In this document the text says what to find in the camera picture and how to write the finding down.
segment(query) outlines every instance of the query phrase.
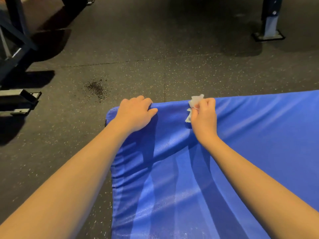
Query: person's left hand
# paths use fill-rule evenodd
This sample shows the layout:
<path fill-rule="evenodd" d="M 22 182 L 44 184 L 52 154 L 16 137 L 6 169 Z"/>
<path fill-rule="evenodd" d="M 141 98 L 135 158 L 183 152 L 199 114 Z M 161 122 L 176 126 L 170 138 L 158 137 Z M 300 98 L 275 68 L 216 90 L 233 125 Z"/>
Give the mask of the person's left hand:
<path fill-rule="evenodd" d="M 150 98 L 145 99 L 144 96 L 138 96 L 130 100 L 124 99 L 113 121 L 119 127 L 126 129 L 128 133 L 138 131 L 145 127 L 157 113 L 157 108 L 148 110 L 152 103 L 153 101 Z"/>

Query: forearm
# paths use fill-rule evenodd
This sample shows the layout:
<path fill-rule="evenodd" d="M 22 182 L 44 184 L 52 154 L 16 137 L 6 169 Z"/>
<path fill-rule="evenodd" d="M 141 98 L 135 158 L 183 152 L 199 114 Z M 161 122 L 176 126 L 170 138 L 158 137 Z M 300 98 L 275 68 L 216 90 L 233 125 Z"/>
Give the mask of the forearm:
<path fill-rule="evenodd" d="M 0 226 L 0 238 L 75 237 L 127 135 L 111 122 Z"/>
<path fill-rule="evenodd" d="M 319 213 L 217 136 L 205 145 L 241 200 L 272 238 L 319 238 Z"/>

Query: person's right arm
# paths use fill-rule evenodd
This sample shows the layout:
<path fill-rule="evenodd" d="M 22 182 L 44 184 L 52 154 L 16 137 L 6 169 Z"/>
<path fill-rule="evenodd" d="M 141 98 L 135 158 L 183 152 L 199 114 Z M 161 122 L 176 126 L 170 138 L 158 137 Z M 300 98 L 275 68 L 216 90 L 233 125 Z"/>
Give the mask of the person's right arm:
<path fill-rule="evenodd" d="M 192 109 L 191 124 L 238 196 L 271 238 L 318 239 L 319 213 L 226 145 L 217 135 L 215 99 Z"/>

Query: human arm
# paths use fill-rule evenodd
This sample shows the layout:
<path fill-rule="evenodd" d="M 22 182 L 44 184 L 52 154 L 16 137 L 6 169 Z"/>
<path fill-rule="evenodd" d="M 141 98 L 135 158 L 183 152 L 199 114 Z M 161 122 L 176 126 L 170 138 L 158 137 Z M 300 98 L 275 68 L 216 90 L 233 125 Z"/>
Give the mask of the human arm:
<path fill-rule="evenodd" d="M 319 213 L 226 145 L 217 135 L 215 100 L 201 100 L 191 123 L 238 196 L 271 238 L 319 238 Z"/>
<path fill-rule="evenodd" d="M 74 238 L 129 134 L 157 113 L 143 96 L 123 100 L 104 130 L 44 182 L 2 225 L 0 238 Z"/>

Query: white wipe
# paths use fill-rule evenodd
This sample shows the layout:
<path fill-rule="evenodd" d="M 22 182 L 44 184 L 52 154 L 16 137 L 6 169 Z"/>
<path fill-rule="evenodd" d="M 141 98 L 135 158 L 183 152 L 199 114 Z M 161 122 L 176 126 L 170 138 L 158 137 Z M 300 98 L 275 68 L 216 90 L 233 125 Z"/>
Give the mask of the white wipe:
<path fill-rule="evenodd" d="M 189 111 L 189 115 L 185 120 L 186 122 L 190 122 L 190 118 L 192 116 L 192 108 L 196 108 L 195 105 L 197 105 L 203 98 L 204 98 L 203 94 L 201 94 L 200 96 L 192 96 L 192 99 L 188 102 L 191 108 L 187 109 L 187 111 Z"/>

